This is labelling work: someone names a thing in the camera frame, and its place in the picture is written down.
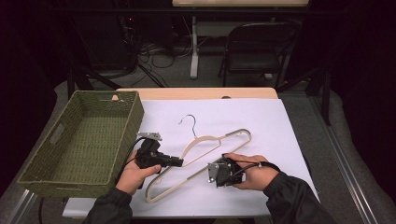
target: chair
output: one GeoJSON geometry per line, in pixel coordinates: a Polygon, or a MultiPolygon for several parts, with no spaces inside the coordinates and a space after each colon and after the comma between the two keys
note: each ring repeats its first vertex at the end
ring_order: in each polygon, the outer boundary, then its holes
{"type": "Polygon", "coordinates": [[[223,87],[228,73],[277,74],[277,87],[298,31],[299,26],[290,21],[249,23],[234,28],[228,36],[219,70],[219,77],[223,71],[223,87]]]}

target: dark floor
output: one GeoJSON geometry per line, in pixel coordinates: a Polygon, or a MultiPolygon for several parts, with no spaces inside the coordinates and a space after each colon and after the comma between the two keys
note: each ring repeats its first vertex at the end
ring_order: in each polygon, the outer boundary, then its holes
{"type": "MultiPolygon", "coordinates": [[[[169,87],[221,87],[221,78],[218,77],[219,65],[221,62],[221,51],[219,48],[208,48],[205,44],[201,47],[201,57],[199,60],[198,78],[190,79],[190,62],[191,55],[176,57],[173,59],[169,56],[156,55],[151,57],[148,63],[143,63],[147,68],[152,68],[158,73],[156,76],[163,85],[169,87]],[[157,66],[167,66],[167,68],[156,68],[157,66]]],[[[141,70],[124,77],[113,79],[122,87],[157,87],[141,70]]],[[[106,86],[93,81],[97,90],[105,90],[106,86]]],[[[272,87],[274,81],[268,81],[257,75],[244,77],[230,76],[228,86],[240,87],[272,87]]],[[[304,94],[302,83],[297,87],[285,93],[280,93],[287,112],[290,116],[290,122],[295,131],[300,148],[312,169],[312,178],[314,184],[320,191],[318,195],[321,203],[332,214],[338,223],[369,223],[362,219],[362,212],[356,205],[356,200],[351,195],[351,189],[348,188],[345,178],[337,166],[336,157],[333,152],[333,143],[329,140],[321,123],[322,120],[316,113],[317,109],[312,101],[316,98],[308,98],[304,94]]],[[[33,148],[34,151],[40,141],[49,130],[55,118],[59,116],[67,101],[67,90],[65,83],[57,89],[58,103],[53,111],[52,117],[46,129],[37,140],[33,148]]],[[[347,123],[342,111],[342,101],[332,92],[331,97],[331,123],[332,130],[338,139],[338,144],[343,149],[347,161],[354,172],[354,175],[361,184],[361,190],[365,195],[368,204],[370,204],[376,223],[391,224],[396,223],[396,208],[392,200],[386,195],[381,188],[375,183],[370,171],[361,160],[351,140],[347,123]]],[[[14,207],[23,194],[23,189],[15,184],[15,181],[8,188],[7,192],[0,200],[0,223],[7,223],[14,207]]],[[[38,201],[36,200],[31,211],[27,214],[25,223],[38,223],[38,201]]],[[[62,217],[64,204],[62,199],[46,199],[43,206],[44,223],[79,223],[80,220],[72,220],[62,217]]],[[[218,223],[238,223],[237,219],[219,219],[218,223]]],[[[256,217],[256,223],[269,223],[266,217],[256,217]]]]}

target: wire hanger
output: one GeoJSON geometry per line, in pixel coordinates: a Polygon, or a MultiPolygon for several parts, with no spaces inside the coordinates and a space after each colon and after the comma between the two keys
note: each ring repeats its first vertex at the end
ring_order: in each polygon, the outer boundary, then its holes
{"type": "MultiPolygon", "coordinates": [[[[181,154],[181,159],[184,159],[184,157],[188,154],[188,152],[194,147],[196,146],[198,143],[201,143],[203,141],[218,141],[219,145],[210,149],[209,151],[207,151],[205,154],[193,159],[192,161],[188,162],[187,164],[184,164],[182,167],[185,167],[191,163],[193,163],[194,161],[197,161],[199,159],[201,159],[203,156],[207,155],[209,152],[215,150],[216,148],[221,146],[221,140],[240,134],[240,133],[245,133],[248,137],[248,140],[244,143],[242,143],[241,145],[239,145],[238,147],[234,148],[233,150],[231,150],[230,152],[235,152],[236,150],[240,149],[241,147],[245,146],[247,143],[249,143],[251,141],[251,133],[250,131],[248,131],[247,129],[238,129],[236,131],[230,132],[230,133],[226,133],[223,136],[220,137],[216,137],[216,136],[212,136],[212,135],[203,135],[200,137],[197,137],[194,131],[194,126],[195,126],[195,117],[193,115],[186,115],[184,118],[186,118],[187,116],[191,116],[194,118],[194,125],[192,126],[192,132],[194,133],[194,139],[185,147],[185,149],[183,150],[183,153],[181,154]]],[[[169,193],[175,191],[176,189],[178,189],[180,186],[186,184],[187,182],[189,182],[191,179],[193,179],[194,177],[198,176],[198,174],[202,173],[203,171],[205,171],[208,166],[202,168],[201,170],[199,170],[198,172],[196,172],[193,175],[190,175],[189,177],[187,177],[185,180],[181,181],[180,183],[174,185],[172,188],[167,189],[166,191],[164,191],[163,193],[155,196],[155,197],[151,197],[151,187],[153,184],[158,183],[162,177],[164,177],[171,169],[173,168],[173,166],[170,166],[168,168],[166,168],[165,170],[163,170],[159,175],[157,175],[153,180],[151,180],[151,182],[148,184],[147,188],[146,188],[146,201],[148,203],[155,203],[157,201],[159,201],[160,199],[162,199],[163,197],[165,197],[166,195],[168,195],[169,193]]]]}

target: woven basket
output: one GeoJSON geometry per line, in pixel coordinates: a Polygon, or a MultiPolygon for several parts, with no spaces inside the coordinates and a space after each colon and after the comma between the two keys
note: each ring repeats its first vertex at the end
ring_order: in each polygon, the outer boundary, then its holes
{"type": "Polygon", "coordinates": [[[143,115],[137,91],[76,91],[18,183],[42,197],[106,194],[143,115]]]}

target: person's left hand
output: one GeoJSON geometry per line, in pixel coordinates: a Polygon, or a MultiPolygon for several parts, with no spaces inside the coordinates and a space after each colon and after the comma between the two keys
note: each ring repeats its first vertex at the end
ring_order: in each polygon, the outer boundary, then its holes
{"type": "MultiPolygon", "coordinates": [[[[128,158],[128,161],[135,158],[136,152],[137,150],[131,154],[131,156],[128,158]]],[[[140,187],[146,177],[154,175],[160,170],[161,165],[140,169],[133,160],[125,166],[116,188],[132,196],[136,193],[136,190],[140,187]]]]}

